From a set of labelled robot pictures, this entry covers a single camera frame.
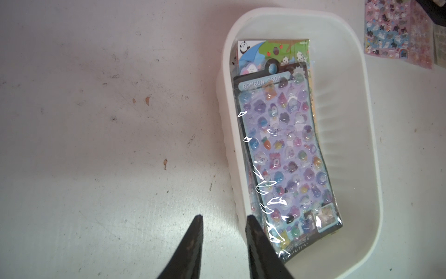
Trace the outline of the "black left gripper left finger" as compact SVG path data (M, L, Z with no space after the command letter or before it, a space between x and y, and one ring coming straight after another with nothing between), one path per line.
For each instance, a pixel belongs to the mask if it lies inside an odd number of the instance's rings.
M203 246L203 216L196 215L158 279L198 279Z

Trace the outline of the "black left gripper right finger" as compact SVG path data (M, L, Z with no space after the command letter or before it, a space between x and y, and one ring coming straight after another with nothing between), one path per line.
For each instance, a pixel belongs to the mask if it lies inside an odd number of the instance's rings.
M247 217L245 232L251 279L293 279L253 215Z

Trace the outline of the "white plastic storage box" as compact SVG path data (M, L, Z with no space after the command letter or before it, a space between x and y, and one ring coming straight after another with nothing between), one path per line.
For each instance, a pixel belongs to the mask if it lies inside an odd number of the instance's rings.
M297 279L342 279L374 251L383 223L382 187L365 56L357 35L329 12L256 8L226 32L216 94L238 228L245 237L251 212L230 76L232 47L240 39L310 40L318 139L343 227L286 264Z

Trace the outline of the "pink cat sticker sheet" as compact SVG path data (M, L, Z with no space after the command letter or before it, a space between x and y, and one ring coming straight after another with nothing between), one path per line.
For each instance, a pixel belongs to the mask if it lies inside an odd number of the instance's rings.
M364 52L380 58L408 59L410 1L365 1Z

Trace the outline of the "green beige sticker sheet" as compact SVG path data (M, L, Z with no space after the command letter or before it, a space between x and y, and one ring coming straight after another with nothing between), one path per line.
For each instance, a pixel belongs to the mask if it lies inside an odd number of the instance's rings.
M436 64L446 68L446 28L444 26L434 24L434 48Z

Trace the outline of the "purple pink sticker sheet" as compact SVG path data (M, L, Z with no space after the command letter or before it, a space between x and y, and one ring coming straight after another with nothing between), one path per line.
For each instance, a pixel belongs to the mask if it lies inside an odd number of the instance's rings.
M410 2L408 62L425 69L434 64L433 22L417 1Z

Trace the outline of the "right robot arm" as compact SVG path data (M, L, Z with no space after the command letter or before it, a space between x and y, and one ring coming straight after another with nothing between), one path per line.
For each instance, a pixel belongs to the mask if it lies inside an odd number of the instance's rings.
M433 20L446 18L446 5L439 6L431 0L417 0L417 3Z

